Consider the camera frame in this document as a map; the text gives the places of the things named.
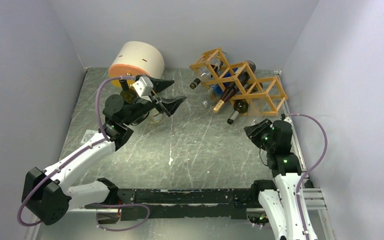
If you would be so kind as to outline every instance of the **purple cable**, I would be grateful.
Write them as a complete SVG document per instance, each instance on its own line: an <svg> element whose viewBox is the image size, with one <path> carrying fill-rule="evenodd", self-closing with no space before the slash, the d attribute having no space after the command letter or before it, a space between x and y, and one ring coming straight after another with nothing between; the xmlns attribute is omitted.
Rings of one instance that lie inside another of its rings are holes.
<svg viewBox="0 0 384 240"><path fill-rule="evenodd" d="M135 80L135 79L136 79L135 76L116 76L116 77L111 77L111 78L108 78L105 81L103 81L99 85L99 87L98 87L98 90L97 90L97 93L96 93L96 98L95 98L96 117L98 118L98 126L99 126L99 129L100 129L100 132L102 133L103 137L107 141L109 141L110 139L108 138L107 134L104 131L104 126L102 125L102 120L101 120L101 112L99 110L99 99L100 99L100 96L101 96L102 89L104 88L104 86L107 83L109 83L111 81L114 81L114 80Z"/></svg>
<svg viewBox="0 0 384 240"><path fill-rule="evenodd" d="M95 203L94 206L101 207L101 208L126 208L126 207L139 206L139 207L143 207L146 209L147 213L146 213L146 217L143 221L141 221L138 224L133 225L131 227L122 228L122 229L111 229L111 228L106 228L106 227L101 226L98 222L98 215L96 215L96 217L95 217L96 227L98 227L104 231L109 231L109 232L124 232L124 231L135 229L135 228L139 227L140 225L144 224L148 220L148 218L150 217L150 213L151 213L150 208L147 205L142 204L142 203L131 203L131 204L121 204L121 205L107 205L107 204Z"/></svg>
<svg viewBox="0 0 384 240"><path fill-rule="evenodd" d="M324 137L324 148L323 148L323 152L321 153L321 156L320 158L318 159L318 161L308 169L307 172L305 172L301 178L299 179L298 181L298 184L296 185L296 189L295 189L295 192L296 193L299 193L300 192L300 187L301 187L301 184L303 183L303 180L304 178L311 172L313 171L313 169L315 169L319 164L320 162L322 162L323 158L325 157L325 154L326 154L326 150L328 149L328 136L326 135L326 131L325 129L323 128L322 124L317 121L314 117L310 116L310 115L307 115L307 114L300 114L300 113L294 113L294 114L289 114L289 116L293 117L293 116L302 116L302 117L306 117L306 118L309 118L311 120L313 120L321 129L321 132L323 133L323 137ZM298 210L299 210L299 215L301 217L301 221L302 221L302 226L304 228L304 232L305 232L305 238L307 240L310 240L310 236L309 234L307 233L307 223L306 223L306 220L305 220L305 217L304 217L304 212L303 212L303 208L301 207L301 200L300 200L300 195L296 194L296 202L298 203Z"/></svg>
<svg viewBox="0 0 384 240"><path fill-rule="evenodd" d="M76 152L75 154L73 154L69 159L67 159L67 161L65 161L63 164L61 164L59 166L59 169L62 170L63 168L65 168L68 164L70 164L74 159L76 159L78 156L80 156L82 153L84 153L86 150L88 149L91 149L93 148L94 146L104 142L105 139L101 139L101 140L98 140L94 143L92 143L92 146L85 146L83 147L82 149L80 149L78 152ZM27 202L32 198L33 194L36 193L36 191L50 178L52 178L52 176L54 176L55 174L57 174L58 170L55 169L54 171L52 171L49 175L47 175L44 179L42 179L42 181L40 181L34 188L33 190L31 190L31 192L28 193L28 195L25 197L24 201L22 201L21 203L21 206L19 207L18 209L18 212L17 212L17 221L19 224L21 224L22 226L24 227L33 227L33 226L36 226L38 224L40 224L42 221L39 220L37 222L33 222L33 223L27 223L27 222L24 222L22 219L21 219L21 214L23 212L23 209L24 207L26 206Z"/></svg>

